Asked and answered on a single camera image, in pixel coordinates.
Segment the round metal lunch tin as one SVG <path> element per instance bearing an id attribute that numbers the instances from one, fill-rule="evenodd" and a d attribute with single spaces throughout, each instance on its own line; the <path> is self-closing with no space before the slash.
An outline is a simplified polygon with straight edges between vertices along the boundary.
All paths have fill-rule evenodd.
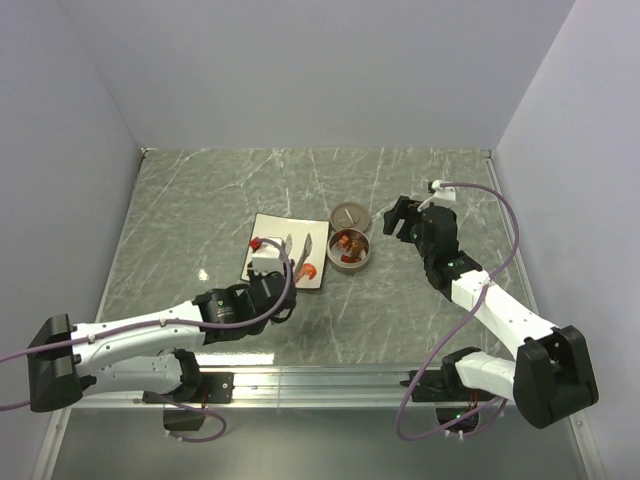
<path id="1" fill-rule="evenodd" d="M 372 258 L 369 238 L 352 228 L 333 232 L 328 239 L 326 258 L 331 267 L 344 274 L 355 274 L 364 270 Z"/>

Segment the glazed pork belly piece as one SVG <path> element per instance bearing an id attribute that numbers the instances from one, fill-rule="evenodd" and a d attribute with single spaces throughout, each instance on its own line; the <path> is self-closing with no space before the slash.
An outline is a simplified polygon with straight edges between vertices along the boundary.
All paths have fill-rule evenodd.
<path id="1" fill-rule="evenodd" d="M 338 246 L 343 250 L 348 250 L 351 246 L 351 241 L 348 238 L 341 238 L 338 241 Z"/>

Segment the brown chicken drumstick piece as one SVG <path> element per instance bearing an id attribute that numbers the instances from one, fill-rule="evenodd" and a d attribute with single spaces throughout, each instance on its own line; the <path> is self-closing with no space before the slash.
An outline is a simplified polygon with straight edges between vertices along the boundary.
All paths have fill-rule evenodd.
<path id="1" fill-rule="evenodd" d="M 351 255 L 342 255 L 341 256 L 341 261 L 343 263 L 347 263 L 347 264 L 357 263 L 357 262 L 360 262 L 361 260 L 362 260 L 362 258 L 360 256 L 351 256 Z"/>

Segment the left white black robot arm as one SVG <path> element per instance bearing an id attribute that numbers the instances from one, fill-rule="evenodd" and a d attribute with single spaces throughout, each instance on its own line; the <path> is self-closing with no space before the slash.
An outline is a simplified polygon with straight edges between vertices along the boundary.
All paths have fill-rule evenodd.
<path id="1" fill-rule="evenodd" d="M 200 347 L 261 334 L 296 307 L 293 240 L 249 243 L 248 279 L 211 289 L 163 311 L 107 323 L 47 319 L 29 345 L 29 407 L 37 413 L 85 396 L 143 390 L 189 402 L 202 388 Z"/>

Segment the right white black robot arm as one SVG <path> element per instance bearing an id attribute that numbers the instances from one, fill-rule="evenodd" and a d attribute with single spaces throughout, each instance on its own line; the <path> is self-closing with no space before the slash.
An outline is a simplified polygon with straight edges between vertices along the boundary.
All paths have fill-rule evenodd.
<path id="1" fill-rule="evenodd" d="M 472 313 L 508 350 L 508 360 L 477 347 L 446 355 L 439 370 L 412 371 L 404 386 L 415 402 L 481 400 L 515 403 L 542 429 L 596 404 L 599 391 L 584 335 L 525 307 L 459 247 L 457 216 L 433 200 L 401 196 L 384 214 L 383 232 L 416 247 L 429 284 Z"/>

